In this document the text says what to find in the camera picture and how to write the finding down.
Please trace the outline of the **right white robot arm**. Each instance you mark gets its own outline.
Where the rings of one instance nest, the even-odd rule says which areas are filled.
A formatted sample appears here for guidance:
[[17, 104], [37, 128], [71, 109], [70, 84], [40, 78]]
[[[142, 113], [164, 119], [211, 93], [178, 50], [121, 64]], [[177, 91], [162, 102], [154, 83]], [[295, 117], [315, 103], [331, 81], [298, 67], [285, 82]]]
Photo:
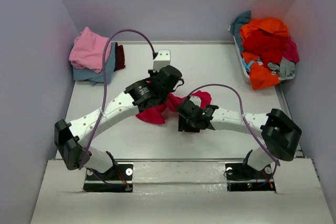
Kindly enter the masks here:
[[249, 151], [243, 162], [227, 173], [229, 180], [250, 180], [280, 161], [294, 159], [301, 128], [282, 110], [272, 109], [268, 113], [251, 114], [227, 110], [216, 105], [201, 108], [190, 99], [180, 103], [176, 109], [186, 124], [198, 130], [225, 130], [250, 134], [258, 148]]

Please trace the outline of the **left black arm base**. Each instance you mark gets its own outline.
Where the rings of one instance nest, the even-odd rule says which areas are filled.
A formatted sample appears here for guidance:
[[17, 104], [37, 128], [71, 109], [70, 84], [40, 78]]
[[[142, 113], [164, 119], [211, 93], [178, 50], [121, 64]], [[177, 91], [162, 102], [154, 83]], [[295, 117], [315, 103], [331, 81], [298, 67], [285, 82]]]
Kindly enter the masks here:
[[102, 174], [87, 170], [83, 190], [88, 193], [132, 193], [132, 162], [120, 162], [116, 170]]

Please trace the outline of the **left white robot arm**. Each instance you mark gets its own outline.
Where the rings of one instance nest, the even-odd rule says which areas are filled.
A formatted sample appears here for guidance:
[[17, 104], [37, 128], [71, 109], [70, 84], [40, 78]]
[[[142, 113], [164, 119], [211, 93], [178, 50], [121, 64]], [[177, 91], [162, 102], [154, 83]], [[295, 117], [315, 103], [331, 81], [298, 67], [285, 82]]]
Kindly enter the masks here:
[[56, 122], [55, 146], [66, 168], [86, 168], [98, 172], [104, 179], [113, 178], [117, 163], [108, 151], [91, 147], [93, 138], [129, 117], [164, 104], [182, 80], [178, 69], [166, 66], [155, 75], [126, 87], [101, 108], [70, 122]]

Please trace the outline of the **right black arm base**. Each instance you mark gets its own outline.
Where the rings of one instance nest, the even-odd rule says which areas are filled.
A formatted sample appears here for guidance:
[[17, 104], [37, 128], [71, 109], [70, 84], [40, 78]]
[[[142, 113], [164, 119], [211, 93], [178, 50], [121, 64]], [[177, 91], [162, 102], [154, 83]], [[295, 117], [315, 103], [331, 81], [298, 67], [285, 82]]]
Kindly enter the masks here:
[[273, 169], [270, 165], [255, 170], [243, 163], [226, 163], [223, 176], [229, 192], [276, 191]]

